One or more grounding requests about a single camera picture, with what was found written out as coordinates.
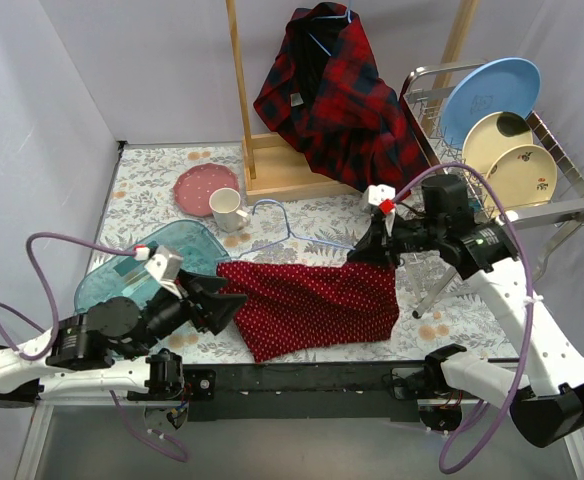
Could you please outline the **red polka dot cloth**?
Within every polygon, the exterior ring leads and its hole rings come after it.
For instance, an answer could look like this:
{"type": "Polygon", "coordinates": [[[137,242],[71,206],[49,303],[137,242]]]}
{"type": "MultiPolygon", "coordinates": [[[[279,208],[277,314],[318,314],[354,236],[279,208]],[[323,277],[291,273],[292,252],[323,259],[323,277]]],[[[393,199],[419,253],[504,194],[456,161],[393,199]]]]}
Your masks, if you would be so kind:
{"type": "Polygon", "coordinates": [[[225,294],[247,301],[234,317],[257,363],[308,348],[388,340],[400,309],[395,270],[341,266],[222,263],[225,294]]]}

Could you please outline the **blue wire hanger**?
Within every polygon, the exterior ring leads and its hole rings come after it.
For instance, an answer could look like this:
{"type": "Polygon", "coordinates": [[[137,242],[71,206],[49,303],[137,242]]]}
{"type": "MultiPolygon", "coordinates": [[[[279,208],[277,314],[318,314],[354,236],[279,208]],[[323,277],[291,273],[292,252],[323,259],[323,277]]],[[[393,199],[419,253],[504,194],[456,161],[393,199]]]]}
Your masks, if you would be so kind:
{"type": "Polygon", "coordinates": [[[240,209],[243,227],[217,232],[226,252],[216,262],[339,266],[367,228],[358,199],[350,195],[290,202],[263,199],[240,209]]]}
{"type": "Polygon", "coordinates": [[[348,1],[342,14],[313,17],[307,27],[308,36],[326,55],[331,56],[330,47],[340,32],[352,22],[352,2],[348,1]]]}

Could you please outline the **red plaid skirt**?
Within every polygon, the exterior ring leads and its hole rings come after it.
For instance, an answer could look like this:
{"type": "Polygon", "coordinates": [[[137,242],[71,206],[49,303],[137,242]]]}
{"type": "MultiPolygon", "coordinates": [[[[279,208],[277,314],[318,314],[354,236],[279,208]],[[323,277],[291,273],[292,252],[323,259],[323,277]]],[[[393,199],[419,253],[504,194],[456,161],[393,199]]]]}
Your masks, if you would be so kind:
{"type": "Polygon", "coordinates": [[[401,189],[429,164],[397,93],[378,73],[358,14],[351,10],[331,56],[307,34],[313,17],[345,8],[322,2],[294,11],[253,106],[312,172],[358,191],[377,184],[401,189]]]}

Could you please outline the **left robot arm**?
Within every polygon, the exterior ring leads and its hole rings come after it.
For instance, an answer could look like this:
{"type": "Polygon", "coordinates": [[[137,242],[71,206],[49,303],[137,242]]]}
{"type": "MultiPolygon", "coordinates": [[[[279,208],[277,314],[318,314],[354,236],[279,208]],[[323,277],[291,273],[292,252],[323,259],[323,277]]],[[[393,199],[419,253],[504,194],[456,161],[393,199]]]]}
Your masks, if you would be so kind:
{"type": "Polygon", "coordinates": [[[22,408],[64,394],[113,391],[132,401],[170,401],[190,386],[180,355],[152,349],[185,324],[218,334],[244,306],[222,277],[180,271],[143,306],[125,296],[99,302],[23,343],[0,346],[0,408],[22,408]]]}

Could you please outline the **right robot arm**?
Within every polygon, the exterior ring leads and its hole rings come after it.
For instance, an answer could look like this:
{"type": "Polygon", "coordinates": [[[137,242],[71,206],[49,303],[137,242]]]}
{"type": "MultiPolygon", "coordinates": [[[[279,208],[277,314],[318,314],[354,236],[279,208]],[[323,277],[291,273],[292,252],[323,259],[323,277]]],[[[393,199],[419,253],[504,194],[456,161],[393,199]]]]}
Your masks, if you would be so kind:
{"type": "Polygon", "coordinates": [[[402,220],[393,188],[368,187],[362,208],[371,223],[349,260],[395,267],[403,253],[439,252],[476,289],[519,361],[507,370],[452,344],[428,354],[406,387],[441,398],[461,390],[505,409],[539,448],[584,427],[584,356],[533,292],[505,223],[476,223],[465,183],[453,174],[427,177],[421,188],[424,214],[402,220]]]}

